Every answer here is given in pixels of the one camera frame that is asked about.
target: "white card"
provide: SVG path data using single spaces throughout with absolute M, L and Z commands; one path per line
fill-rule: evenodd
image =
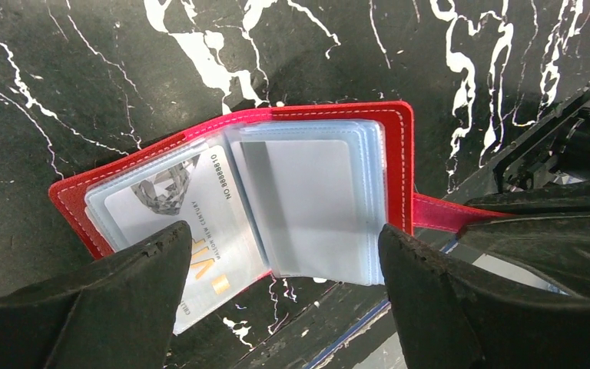
M 276 274 L 366 280 L 366 232 L 345 141 L 244 141 L 232 150 Z
M 129 244 L 175 221 L 191 226 L 193 256 L 175 334 L 268 271 L 221 146 L 121 189 L 104 204 Z

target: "floor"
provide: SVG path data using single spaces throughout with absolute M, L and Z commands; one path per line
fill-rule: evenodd
M 469 197 L 589 80 L 590 0 L 0 0 L 0 294 L 92 260 L 54 182 L 229 111 L 407 101 L 416 190 Z M 385 297 L 266 276 L 174 337 L 167 366 L 305 366 Z
M 542 290 L 549 289 L 549 283 L 543 281 L 533 273 L 486 254 L 476 259 L 473 264 L 481 269 L 485 269 L 486 271 L 490 271 L 494 274 L 500 275 L 501 277 L 518 281 L 519 283 L 523 283 L 528 286 L 533 286 Z M 381 344 L 381 346 L 373 351 L 365 360 L 356 364 L 353 368 L 406 369 L 406 362 L 403 358 L 403 353 L 401 351 L 401 346 L 399 345 L 399 337 L 397 334 L 393 334 L 392 336 L 388 337 L 386 341 Z

